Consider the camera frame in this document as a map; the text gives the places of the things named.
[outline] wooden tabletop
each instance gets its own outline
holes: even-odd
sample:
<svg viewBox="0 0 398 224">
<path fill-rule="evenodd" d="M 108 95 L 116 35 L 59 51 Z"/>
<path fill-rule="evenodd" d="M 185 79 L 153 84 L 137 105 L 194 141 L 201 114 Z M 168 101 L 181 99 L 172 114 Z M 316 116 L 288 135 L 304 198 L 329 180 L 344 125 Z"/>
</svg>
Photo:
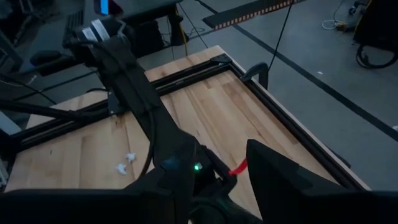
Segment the wooden tabletop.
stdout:
<svg viewBox="0 0 398 224">
<path fill-rule="evenodd" d="M 220 47 L 212 47 L 149 70 L 146 75 L 153 81 L 223 53 Z M 56 107 L 76 110 L 106 97 L 106 93 L 92 92 Z M 244 159 L 246 141 L 257 139 L 308 170 L 336 182 L 231 72 L 163 96 L 162 101 L 181 129 L 212 149 L 231 168 L 237 167 Z M 31 116 L 28 126 L 47 120 L 42 116 Z M 313 134 L 305 127 L 303 129 L 357 178 Z M 37 188 L 121 189 L 138 177 L 148 147 L 149 141 L 131 113 L 113 116 L 20 153 L 6 191 Z M 116 166 L 119 163 L 128 164 L 125 156 L 129 152 L 135 152 L 137 159 L 127 165 L 127 175 L 121 175 Z M 230 196 L 237 204 L 260 216 L 247 170 L 238 176 L 238 184 Z"/>
</svg>

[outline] black aluminum frame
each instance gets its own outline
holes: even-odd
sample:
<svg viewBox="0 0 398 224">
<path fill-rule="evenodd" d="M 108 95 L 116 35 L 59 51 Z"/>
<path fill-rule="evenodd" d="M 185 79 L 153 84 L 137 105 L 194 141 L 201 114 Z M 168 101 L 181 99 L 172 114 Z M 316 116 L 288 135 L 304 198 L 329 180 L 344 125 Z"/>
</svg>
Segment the black aluminum frame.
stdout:
<svg viewBox="0 0 398 224">
<path fill-rule="evenodd" d="M 364 190 L 363 186 L 352 177 L 346 169 L 332 158 L 323 148 L 295 122 L 261 87 L 253 80 L 247 79 L 247 74 L 243 72 L 227 55 L 223 54 L 210 59 L 209 61 L 192 66 L 185 70 L 158 79 L 150 84 L 156 89 L 159 96 L 164 96 L 174 91 L 185 88 L 196 82 L 232 71 L 239 80 L 256 96 L 256 98 L 268 108 L 268 110 L 297 138 L 297 140 L 314 156 L 314 158 L 324 166 L 324 168 L 342 186 L 353 190 Z M 261 77 L 267 84 L 267 77 Z M 68 121 L 64 119 L 54 119 L 46 123 L 26 129 L 10 136 L 12 142 L 19 142 L 20 147 L 16 153 L 29 149 L 43 142 L 57 138 L 63 134 L 75 131 L 79 128 L 95 123 L 110 116 L 108 113 L 108 101 L 103 100 L 86 108 L 76 111 L 77 113 L 96 112 L 90 119 L 84 121 Z"/>
</svg>

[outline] green led light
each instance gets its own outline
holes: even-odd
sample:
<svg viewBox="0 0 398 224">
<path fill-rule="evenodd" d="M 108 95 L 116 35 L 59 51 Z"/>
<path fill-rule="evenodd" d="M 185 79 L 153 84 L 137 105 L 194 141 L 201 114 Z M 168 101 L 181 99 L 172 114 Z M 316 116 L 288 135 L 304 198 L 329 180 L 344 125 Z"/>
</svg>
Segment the green led light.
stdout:
<svg viewBox="0 0 398 224">
<path fill-rule="evenodd" d="M 196 164 L 193 166 L 193 168 L 194 168 L 196 171 L 199 171 L 199 170 L 201 170 L 202 166 L 201 166 L 200 162 L 198 162 L 198 163 L 196 163 Z"/>
</svg>

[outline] yellow cable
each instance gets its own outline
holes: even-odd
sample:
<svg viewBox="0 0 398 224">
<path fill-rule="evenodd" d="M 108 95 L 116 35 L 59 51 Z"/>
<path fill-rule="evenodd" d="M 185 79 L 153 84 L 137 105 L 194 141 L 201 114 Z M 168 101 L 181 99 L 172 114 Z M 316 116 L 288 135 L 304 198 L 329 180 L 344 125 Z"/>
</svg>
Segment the yellow cable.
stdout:
<svg viewBox="0 0 398 224">
<path fill-rule="evenodd" d="M 368 5 L 366 6 L 366 8 L 365 8 L 365 12 L 366 12 L 366 10 L 368 10 L 368 7 L 370 6 L 372 4 L 372 0 L 370 0 L 369 1 L 369 3 L 368 3 Z M 355 35 L 355 33 L 356 33 L 356 29 L 358 28 L 358 26 L 359 26 L 359 23 L 361 22 L 361 20 L 362 20 L 362 17 L 363 17 L 363 15 L 361 15 L 361 17 L 359 18 L 359 21 L 358 21 L 358 23 L 356 24 L 356 26 L 355 26 L 355 30 L 354 30 L 354 35 Z"/>
<path fill-rule="evenodd" d="M 175 8 L 175 14 L 178 16 L 177 8 Z M 180 26 L 180 31 L 182 34 L 182 39 L 184 40 L 185 56 L 188 56 L 187 39 L 185 38 L 185 33 L 184 33 L 184 30 L 182 29 L 181 23 L 179 24 L 179 26 Z"/>
</svg>

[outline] gray floor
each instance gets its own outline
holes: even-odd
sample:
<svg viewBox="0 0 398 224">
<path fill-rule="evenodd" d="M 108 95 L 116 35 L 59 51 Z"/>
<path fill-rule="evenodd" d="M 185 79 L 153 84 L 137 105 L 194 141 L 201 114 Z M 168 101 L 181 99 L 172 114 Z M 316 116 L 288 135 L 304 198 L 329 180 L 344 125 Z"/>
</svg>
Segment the gray floor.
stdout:
<svg viewBox="0 0 398 224">
<path fill-rule="evenodd" d="M 217 11 L 234 8 L 250 2 L 248 0 L 204 0 Z M 336 30 L 324 30 L 321 22 L 331 19 L 340 0 L 307 0 L 294 5 L 279 52 L 342 95 L 370 112 L 389 126 L 398 125 L 398 64 L 382 70 L 366 70 L 355 62 L 358 46 L 352 45 L 351 34 Z M 337 13 L 337 18 L 346 20 L 346 13 L 353 1 L 347 0 Z M 210 30 L 201 20 L 212 15 L 194 0 L 184 0 L 183 8 L 195 27 Z M 287 9 L 265 16 L 257 16 L 240 26 L 252 35 L 275 47 Z M 165 19 L 159 19 L 162 33 L 168 33 Z M 183 28 L 189 32 L 192 25 L 187 19 Z M 272 54 L 247 38 L 234 27 L 203 36 L 207 46 L 220 45 L 245 69 L 258 62 L 270 62 Z M 190 54 L 205 49 L 199 38 L 188 43 Z M 183 47 L 174 47 L 175 58 L 184 56 Z M 384 58 L 383 52 L 371 52 Z M 140 58 L 145 69 L 154 68 L 173 60 L 172 49 L 165 49 Z M 39 77 L 32 86 L 46 86 L 82 75 L 90 70 L 77 66 L 58 75 Z M 101 86 L 96 75 L 83 78 L 60 88 L 46 92 L 57 102 L 83 94 L 87 89 Z M 398 142 L 385 135 L 372 124 L 356 115 L 322 89 L 315 86 L 284 62 L 276 59 L 270 72 L 270 92 L 290 110 L 321 141 L 343 156 L 352 169 L 372 189 L 397 190 Z M 0 86 L 0 92 L 13 96 L 26 93 L 22 88 Z M 26 99 L 26 102 L 50 105 L 41 96 Z"/>
</svg>

